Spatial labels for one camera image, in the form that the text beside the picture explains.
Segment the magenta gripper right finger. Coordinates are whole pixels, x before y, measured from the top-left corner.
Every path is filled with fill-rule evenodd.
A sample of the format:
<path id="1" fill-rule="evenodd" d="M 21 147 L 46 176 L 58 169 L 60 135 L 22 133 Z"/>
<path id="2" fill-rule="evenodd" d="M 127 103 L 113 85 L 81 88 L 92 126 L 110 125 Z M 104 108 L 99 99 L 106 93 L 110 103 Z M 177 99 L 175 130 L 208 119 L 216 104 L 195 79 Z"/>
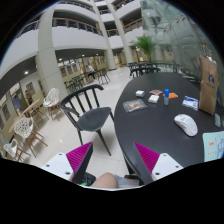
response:
<path id="1" fill-rule="evenodd" d="M 159 154 L 137 142 L 134 142 L 133 146 L 135 171 L 143 184 L 147 185 L 153 181 L 152 171 L 159 159 Z"/>

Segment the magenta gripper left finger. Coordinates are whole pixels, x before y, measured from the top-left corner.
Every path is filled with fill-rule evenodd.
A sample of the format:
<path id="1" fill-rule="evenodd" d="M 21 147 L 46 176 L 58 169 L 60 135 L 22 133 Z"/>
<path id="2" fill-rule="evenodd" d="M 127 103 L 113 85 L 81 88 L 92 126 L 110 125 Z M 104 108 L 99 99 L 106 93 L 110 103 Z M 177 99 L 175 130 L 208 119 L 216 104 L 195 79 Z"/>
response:
<path id="1" fill-rule="evenodd" d="M 74 172 L 73 182 L 82 184 L 90 182 L 94 176 L 86 172 L 89 160 L 93 153 L 93 143 L 86 143 L 66 154 L 69 164 Z"/>

